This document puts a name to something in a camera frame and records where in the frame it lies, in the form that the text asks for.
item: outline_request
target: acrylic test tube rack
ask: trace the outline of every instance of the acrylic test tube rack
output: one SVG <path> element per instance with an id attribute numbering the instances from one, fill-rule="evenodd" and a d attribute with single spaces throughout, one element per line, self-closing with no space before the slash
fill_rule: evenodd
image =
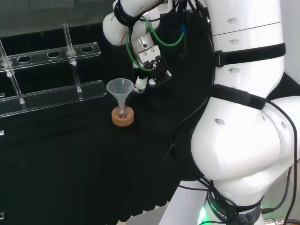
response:
<path id="1" fill-rule="evenodd" d="M 77 59 L 98 56 L 101 51 L 96 42 L 72 46 L 68 25 L 63 24 L 67 46 L 7 56 L 0 40 L 0 72 L 6 72 L 15 90 L 16 96 L 6 97 L 0 94 L 0 118 L 33 110 L 65 105 L 72 102 L 99 98 L 106 95 L 101 80 L 80 83 Z M 22 94 L 15 78 L 15 70 L 41 66 L 49 63 L 69 61 L 74 76 L 74 85 Z"/>

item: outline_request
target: black cable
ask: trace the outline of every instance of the black cable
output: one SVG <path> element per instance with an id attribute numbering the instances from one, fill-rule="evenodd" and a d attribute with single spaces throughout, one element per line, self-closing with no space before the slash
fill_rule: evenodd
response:
<path id="1" fill-rule="evenodd" d="M 293 209 L 293 206 L 295 204 L 296 201 L 296 195 L 297 195 L 297 162 L 298 162 L 298 153 L 297 153 L 297 148 L 298 148 L 298 135 L 297 135 L 297 128 L 294 124 L 294 122 L 292 121 L 292 119 L 275 103 L 267 100 L 267 103 L 269 103 L 271 106 L 273 106 L 274 108 L 276 108 L 278 111 L 280 111 L 285 117 L 286 119 L 289 121 L 289 123 L 292 126 L 292 129 L 294 131 L 294 189 L 293 189 L 293 194 L 292 194 L 292 202 L 290 205 L 290 208 L 285 216 L 285 221 L 284 221 L 284 225 L 286 225 L 288 218 L 291 214 L 291 211 Z"/>
<path id="2" fill-rule="evenodd" d="M 283 195 L 283 198 L 282 198 L 281 202 L 278 204 L 278 206 L 276 206 L 274 208 L 265 208 L 265 209 L 262 209 L 262 214 L 263 215 L 271 213 L 271 212 L 274 212 L 275 210 L 278 210 L 282 206 L 282 204 L 285 202 L 287 193 L 289 191 L 291 171 L 292 171 L 292 166 L 289 168 L 289 172 L 287 174 L 286 186 L 285 186 L 285 194 Z"/>
<path id="3" fill-rule="evenodd" d="M 287 197 L 287 193 L 289 191 L 289 186 L 290 186 L 291 171 L 292 171 L 292 166 L 289 168 L 289 172 L 287 174 L 287 180 L 286 180 L 286 186 L 285 186 L 285 194 L 283 195 L 283 198 L 282 198 L 281 202 L 278 204 L 278 206 L 276 206 L 274 208 L 274 211 L 278 210 L 283 205 L 283 203 L 285 202 L 285 199 Z"/>
<path id="4" fill-rule="evenodd" d="M 199 225 L 207 224 L 207 223 L 212 223 L 212 224 L 225 224 L 225 223 L 223 223 L 223 222 L 217 222 L 217 221 L 205 221 L 205 222 L 200 223 Z"/>
<path id="5" fill-rule="evenodd" d="M 202 17 L 199 15 L 199 13 L 197 12 L 197 10 L 195 9 L 194 5 L 192 4 L 191 0 L 187 0 L 190 7 L 192 8 L 192 11 L 198 15 L 198 18 L 201 20 L 201 22 L 203 21 Z M 211 35 L 210 35 L 210 31 L 209 29 L 206 30 L 206 35 L 207 38 L 209 40 L 209 44 L 211 47 L 211 53 L 214 56 L 215 55 L 215 49 L 214 49 L 214 45 L 211 39 Z M 215 66 L 213 67 L 212 70 L 212 78 L 211 78 L 211 84 L 213 85 L 215 82 Z M 181 127 L 188 121 L 190 120 L 194 115 L 197 114 L 197 112 L 199 112 L 201 109 L 203 109 L 203 107 L 208 103 L 209 97 L 207 97 L 205 99 L 205 101 L 200 105 L 200 107 L 198 107 L 194 112 L 192 112 L 189 116 L 187 116 L 186 118 L 184 118 L 174 129 L 173 132 L 171 132 L 171 134 L 168 137 L 167 140 L 167 147 L 170 148 L 170 146 L 175 142 L 177 134 L 179 132 L 179 130 L 181 129 Z"/>
<path id="6" fill-rule="evenodd" d="M 175 143 L 176 137 L 177 137 L 177 135 L 178 135 L 178 133 L 179 133 L 181 127 L 182 127 L 187 121 L 189 121 L 190 118 L 192 118 L 194 115 L 196 115 L 197 112 L 199 112 L 201 109 L 203 109 L 203 108 L 206 106 L 206 104 L 208 103 L 208 100 L 209 100 L 209 98 L 207 97 L 207 98 L 205 99 L 205 101 L 204 101 L 204 102 L 203 102 L 203 103 L 202 103 L 195 111 L 193 111 L 191 114 L 189 114 L 187 117 L 185 117 L 185 118 L 177 125 L 177 127 L 176 127 L 176 129 L 175 129 L 175 131 L 174 131 L 174 134 L 173 134 L 173 135 L 170 135 L 169 138 L 168 138 L 168 141 L 167 141 L 167 143 L 168 143 L 168 148 L 170 148 L 170 147 L 169 147 L 169 144 L 170 144 L 170 141 L 171 141 L 171 140 L 172 140 L 172 144 Z"/>
<path id="7" fill-rule="evenodd" d="M 179 5 L 179 2 L 180 1 L 177 1 L 176 5 L 175 5 L 175 8 Z M 159 21 L 161 18 L 163 18 L 164 16 L 166 15 L 169 15 L 173 12 L 174 9 L 172 9 L 171 11 L 167 12 L 166 14 L 164 14 L 163 16 L 157 18 L 157 19 L 153 19 L 153 20 L 149 20 L 149 22 L 155 22 L 155 21 Z"/>
<path id="8" fill-rule="evenodd" d="M 182 185 L 178 185 L 178 187 L 183 188 L 183 189 L 187 189 L 187 190 L 193 190 L 193 191 L 209 191 L 208 189 L 185 187 L 185 186 L 182 186 Z"/>
<path id="9" fill-rule="evenodd" d="M 297 219 L 288 219 L 287 224 L 299 224 L 300 225 L 300 220 Z"/>

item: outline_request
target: hole on robot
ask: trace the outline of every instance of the hole on robot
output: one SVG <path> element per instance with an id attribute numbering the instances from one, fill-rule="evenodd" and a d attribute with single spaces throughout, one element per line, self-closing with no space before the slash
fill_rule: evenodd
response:
<path id="1" fill-rule="evenodd" d="M 218 125 L 225 125 L 225 121 L 224 121 L 224 120 L 221 120 L 221 119 L 215 119 L 215 122 L 216 122 Z"/>
<path id="2" fill-rule="evenodd" d="M 224 190 L 224 192 L 225 192 L 229 197 L 232 197 L 232 195 L 229 194 L 227 191 Z"/>
<path id="3" fill-rule="evenodd" d="M 55 59 L 55 58 L 59 57 L 60 55 L 61 55 L 60 52 L 50 52 L 47 54 L 47 56 L 51 59 Z"/>
<path id="4" fill-rule="evenodd" d="M 31 57 L 30 56 L 24 56 L 24 57 L 20 57 L 17 59 L 17 61 L 19 63 L 26 63 L 26 62 L 29 62 L 31 60 Z"/>
<path id="5" fill-rule="evenodd" d="M 92 46 L 82 47 L 82 48 L 81 48 L 81 51 L 82 51 L 83 53 L 90 53 L 90 52 L 92 52 L 93 50 L 94 50 L 94 48 L 93 48 Z"/>
<path id="6" fill-rule="evenodd" d="M 285 124 L 284 122 L 281 122 L 281 126 L 282 126 L 283 128 L 286 128 L 286 124 Z"/>

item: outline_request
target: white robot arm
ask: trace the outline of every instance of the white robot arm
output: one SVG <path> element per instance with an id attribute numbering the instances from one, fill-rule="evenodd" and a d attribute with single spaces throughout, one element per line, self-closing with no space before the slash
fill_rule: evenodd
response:
<path id="1" fill-rule="evenodd" d="M 155 3 L 156 0 L 121 0 L 124 11 L 131 16 L 137 16 Z M 206 4 L 215 51 L 247 53 L 249 49 L 284 43 L 280 0 L 206 0 Z M 153 12 L 151 19 L 159 17 L 157 13 Z M 135 25 L 133 40 L 146 34 L 145 26 L 144 22 Z M 105 18 L 103 27 L 108 40 L 120 45 L 127 28 L 113 15 Z M 284 56 L 225 63 L 216 67 L 214 84 L 266 98 L 279 84 L 283 73 Z M 300 130 L 300 97 L 273 102 Z M 237 206 L 249 206 L 259 202 L 272 183 L 293 165 L 295 141 L 290 122 L 270 104 L 266 103 L 258 110 L 211 97 L 195 128 L 191 151 L 196 166 L 208 179 L 214 180 L 214 186 L 222 196 Z M 208 201 L 204 208 L 210 220 L 220 221 Z M 182 225 L 179 221 L 163 218 L 160 224 Z M 263 224 L 262 216 L 255 224 Z"/>

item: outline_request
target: black tablecloth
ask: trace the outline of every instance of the black tablecloth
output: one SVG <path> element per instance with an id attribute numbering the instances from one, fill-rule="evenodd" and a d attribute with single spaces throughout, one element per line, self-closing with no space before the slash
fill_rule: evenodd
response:
<path id="1" fill-rule="evenodd" d="M 175 16 L 162 20 L 159 36 L 174 42 L 180 35 Z M 70 29 L 74 45 L 98 42 L 101 56 L 78 60 L 81 82 L 105 85 L 124 77 L 135 80 L 132 63 L 105 40 L 102 25 Z M 7 54 L 65 46 L 62 30 L 1 39 Z M 202 27 L 190 18 L 188 59 L 183 43 L 163 54 L 173 78 L 127 104 L 135 111 L 128 128 L 115 127 L 112 96 L 0 119 L 0 212 L 7 225 L 114 225 L 130 215 L 169 201 L 181 170 L 164 163 L 171 129 L 205 99 L 211 79 L 210 48 Z M 74 83 L 68 62 L 16 71 L 23 93 Z M 4 74 L 0 90 L 14 95 Z M 269 98 L 299 95 L 300 87 L 284 75 Z"/>

